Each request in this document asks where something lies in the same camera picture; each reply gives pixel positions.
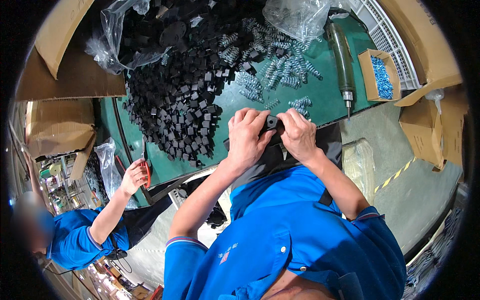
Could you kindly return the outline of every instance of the factory floor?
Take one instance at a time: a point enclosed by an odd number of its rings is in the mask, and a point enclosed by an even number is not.
[[[398,124],[400,108],[392,102],[371,108],[341,122],[342,141],[347,144],[365,138],[374,160],[374,206],[407,253],[430,229],[444,210],[461,175],[461,167],[448,162],[442,172],[415,159],[406,136]],[[392,178],[387,185],[384,182]],[[171,205],[153,225],[152,232],[128,251],[132,268],[126,274],[133,283],[144,282],[156,288],[163,285],[165,243],[176,209]]]

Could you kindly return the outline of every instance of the white plastic crate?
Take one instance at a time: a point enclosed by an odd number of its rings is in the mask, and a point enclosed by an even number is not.
[[[392,22],[375,0],[349,0],[352,11],[369,30],[379,50],[388,52],[395,62],[402,90],[421,88],[410,55]]]

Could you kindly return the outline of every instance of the black plastic part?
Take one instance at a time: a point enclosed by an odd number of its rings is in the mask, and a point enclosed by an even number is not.
[[[268,130],[272,130],[272,129],[277,129],[277,132],[275,133],[275,135],[279,135],[279,133],[278,133],[279,128],[283,128],[283,122],[279,118],[277,118],[275,116],[272,116],[272,115],[269,115],[269,116],[267,116],[267,118],[265,120],[265,123],[264,123],[264,126],[260,130],[260,133],[259,133],[258,136],[261,136],[264,132],[266,132]],[[272,141],[273,142],[278,141],[278,142],[276,142],[276,143],[270,142],[268,144],[268,146],[274,146],[274,145],[279,144],[281,142],[281,139],[276,139],[276,138],[274,139],[272,137]],[[230,151],[230,139],[224,140],[223,145],[225,146],[227,151]]]

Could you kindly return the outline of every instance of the green workbench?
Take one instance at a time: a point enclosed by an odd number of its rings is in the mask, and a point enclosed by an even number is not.
[[[368,34],[363,28],[352,18],[335,20],[342,26],[348,40],[348,45],[353,56],[353,71],[355,74],[356,98],[353,103],[353,113],[366,109],[377,104],[377,102],[367,101],[365,86],[363,83],[363,76],[360,69],[360,64],[357,55],[362,53],[367,48],[376,49]],[[228,121],[235,114],[235,112],[244,107],[255,108],[257,110],[265,110],[265,105],[268,102],[278,99],[280,104],[271,109],[272,115],[280,112],[285,112],[288,108],[288,102],[299,99],[303,96],[308,96],[312,100],[313,107],[308,108],[310,118],[317,126],[322,126],[327,123],[344,118],[347,115],[345,103],[338,90],[338,79],[335,65],[335,59],[332,50],[328,47],[326,40],[312,42],[309,51],[305,54],[305,59],[308,59],[321,72],[324,77],[323,81],[317,80],[313,76],[308,77],[308,84],[303,84],[301,88],[295,90],[289,87],[279,86],[276,91],[263,93],[265,103],[252,102],[239,94],[241,86],[232,82],[230,85],[225,84],[225,88],[220,96],[216,96],[214,103],[219,105],[223,112],[219,116],[217,128],[213,137],[215,147],[213,150],[213,157],[199,156],[199,159],[205,165],[204,168],[217,164],[222,159],[227,157],[227,150],[223,146],[223,141],[228,138]],[[254,67],[259,71],[269,60],[264,60],[261,63],[254,63]],[[133,146],[132,158],[136,160],[141,157],[142,152],[142,133],[138,130],[138,125],[132,124],[129,121],[127,111],[121,107],[122,102],[126,101],[127,97],[119,98],[117,107],[120,113],[120,119],[123,126],[128,144]],[[125,150],[122,147],[117,122],[113,113],[111,98],[104,98],[101,101],[101,118],[106,130],[115,140],[117,151],[116,154],[120,156],[122,162],[128,165],[128,159]],[[151,185],[161,184],[170,181],[174,178],[198,171],[197,168],[189,166],[188,162],[179,161],[176,159],[171,162],[167,159],[167,154],[158,149],[158,146],[153,143],[147,145],[148,157],[152,163]],[[147,202],[141,192],[137,192],[139,206],[146,206]]]

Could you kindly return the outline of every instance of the small cardboard box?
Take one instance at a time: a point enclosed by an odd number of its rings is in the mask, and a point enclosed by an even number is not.
[[[45,156],[85,148],[91,151],[95,141],[93,125],[92,99],[28,102],[25,127],[28,152],[33,159],[41,161]]]
[[[442,114],[435,103],[425,98],[403,108],[400,126],[416,157],[443,169],[444,160],[462,166],[462,132],[468,100],[461,86],[445,89],[440,100]]]
[[[428,92],[462,83],[455,57],[434,17],[419,0],[378,0],[402,38],[420,84],[396,106],[413,105]]]
[[[390,83],[393,85],[393,98],[382,99],[378,95],[377,81],[373,71],[372,59],[370,56],[378,57],[383,60],[385,69],[390,76]],[[384,51],[367,49],[358,55],[363,81],[365,82],[365,90],[369,101],[397,101],[400,99],[400,79],[396,72],[395,63],[392,56]]]
[[[422,98],[414,105],[405,107],[399,123],[412,146],[413,154],[443,168],[442,122],[435,103]]]

